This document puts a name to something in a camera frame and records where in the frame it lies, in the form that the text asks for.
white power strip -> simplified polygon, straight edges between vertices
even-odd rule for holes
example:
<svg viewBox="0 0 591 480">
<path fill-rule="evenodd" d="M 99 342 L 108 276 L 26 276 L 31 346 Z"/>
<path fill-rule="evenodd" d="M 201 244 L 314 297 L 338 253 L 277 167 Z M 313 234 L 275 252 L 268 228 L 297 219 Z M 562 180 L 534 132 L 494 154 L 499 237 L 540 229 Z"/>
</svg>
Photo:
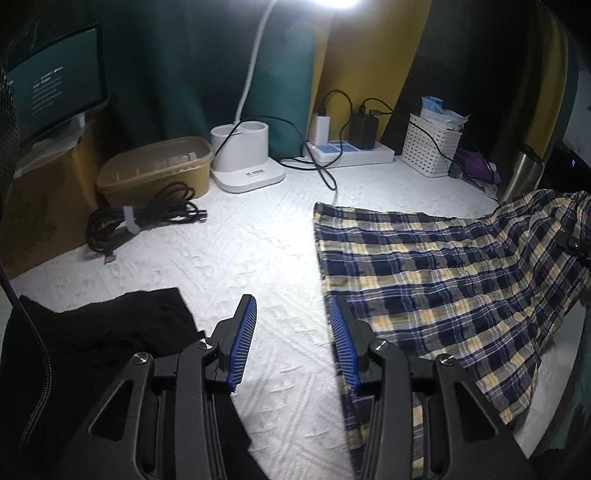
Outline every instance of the white power strip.
<svg viewBox="0 0 591 480">
<path fill-rule="evenodd" d="M 326 165 L 333 161 L 340 153 L 339 141 L 329 142 L 328 145 L 314 145 L 308 142 L 308 147 L 319 165 Z M 378 163 L 392 163 L 394 150 L 390 150 L 379 142 L 373 150 L 360 150 L 350 143 L 343 141 L 343 155 L 328 168 L 353 167 L 355 165 L 374 165 Z"/>
</svg>

plaid fabric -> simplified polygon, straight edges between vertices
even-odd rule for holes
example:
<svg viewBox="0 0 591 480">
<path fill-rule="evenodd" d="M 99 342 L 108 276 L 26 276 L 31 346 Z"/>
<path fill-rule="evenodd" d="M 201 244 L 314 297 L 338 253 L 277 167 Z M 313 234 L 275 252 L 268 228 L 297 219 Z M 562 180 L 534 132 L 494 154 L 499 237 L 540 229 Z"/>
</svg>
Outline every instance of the plaid fabric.
<svg viewBox="0 0 591 480">
<path fill-rule="evenodd" d="M 374 332 L 410 355 L 450 353 L 509 423 L 530 403 L 540 352 L 579 298 L 589 270 L 554 242 L 591 239 L 591 196 L 540 190 L 483 218 L 437 218 L 316 204 L 314 230 L 327 313 L 346 293 Z M 338 385 L 354 469 L 361 469 L 371 398 Z M 415 398 L 414 475 L 423 468 Z"/>
</svg>

metal screw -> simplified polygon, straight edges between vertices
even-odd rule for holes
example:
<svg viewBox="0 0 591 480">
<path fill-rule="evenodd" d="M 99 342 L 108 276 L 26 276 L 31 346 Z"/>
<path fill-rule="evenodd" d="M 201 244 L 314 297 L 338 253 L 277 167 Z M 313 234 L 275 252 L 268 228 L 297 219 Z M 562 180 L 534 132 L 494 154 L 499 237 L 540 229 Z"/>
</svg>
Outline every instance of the metal screw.
<svg viewBox="0 0 591 480">
<path fill-rule="evenodd" d="M 136 365 L 143 365 L 144 363 L 146 363 L 148 361 L 148 359 L 150 358 L 149 354 L 147 354 L 146 352 L 140 352 L 140 353 L 136 353 L 131 361 L 133 363 L 135 363 Z"/>
<path fill-rule="evenodd" d="M 384 350 L 388 350 L 388 341 L 382 339 L 375 340 L 371 346 L 376 352 L 383 352 Z"/>
<path fill-rule="evenodd" d="M 216 341 L 211 338 L 202 338 L 201 340 L 199 340 L 197 346 L 201 350 L 209 350 L 216 346 Z"/>
<path fill-rule="evenodd" d="M 449 355 L 447 353 L 444 353 L 442 355 L 439 356 L 439 361 L 443 364 L 443 365 L 447 365 L 448 367 L 454 365 L 456 363 L 456 359 L 454 358 L 453 355 Z"/>
</svg>

white plastic basket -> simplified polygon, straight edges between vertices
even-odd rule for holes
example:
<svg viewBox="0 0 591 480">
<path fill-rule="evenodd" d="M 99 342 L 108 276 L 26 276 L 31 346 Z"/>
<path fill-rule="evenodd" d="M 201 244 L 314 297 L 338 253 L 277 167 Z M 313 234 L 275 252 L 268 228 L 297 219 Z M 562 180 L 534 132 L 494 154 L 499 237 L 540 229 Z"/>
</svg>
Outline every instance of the white plastic basket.
<svg viewBox="0 0 591 480">
<path fill-rule="evenodd" d="M 435 177 L 444 177 L 447 175 L 452 162 L 441 156 L 433 140 L 412 124 L 417 124 L 429 132 L 435 142 L 437 142 L 441 152 L 449 158 L 453 158 L 456 154 L 457 145 L 460 142 L 462 133 L 439 128 L 428 120 L 413 114 L 410 115 L 407 136 L 400 158 L 426 177 L 432 179 Z"/>
</svg>

power adapter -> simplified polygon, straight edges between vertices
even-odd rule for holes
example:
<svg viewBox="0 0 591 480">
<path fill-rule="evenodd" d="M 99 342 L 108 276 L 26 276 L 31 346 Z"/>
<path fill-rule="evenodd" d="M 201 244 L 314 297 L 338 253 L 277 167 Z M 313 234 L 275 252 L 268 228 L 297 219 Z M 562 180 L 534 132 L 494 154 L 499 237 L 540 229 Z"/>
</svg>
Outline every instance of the power adapter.
<svg viewBox="0 0 591 480">
<path fill-rule="evenodd" d="M 365 113 L 352 113 L 349 127 L 349 143 L 360 150 L 375 148 L 378 127 L 378 117 L 366 115 Z"/>
<path fill-rule="evenodd" d="M 329 142 L 330 117 L 326 116 L 326 108 L 312 114 L 308 140 L 314 145 L 327 145 Z"/>
</svg>

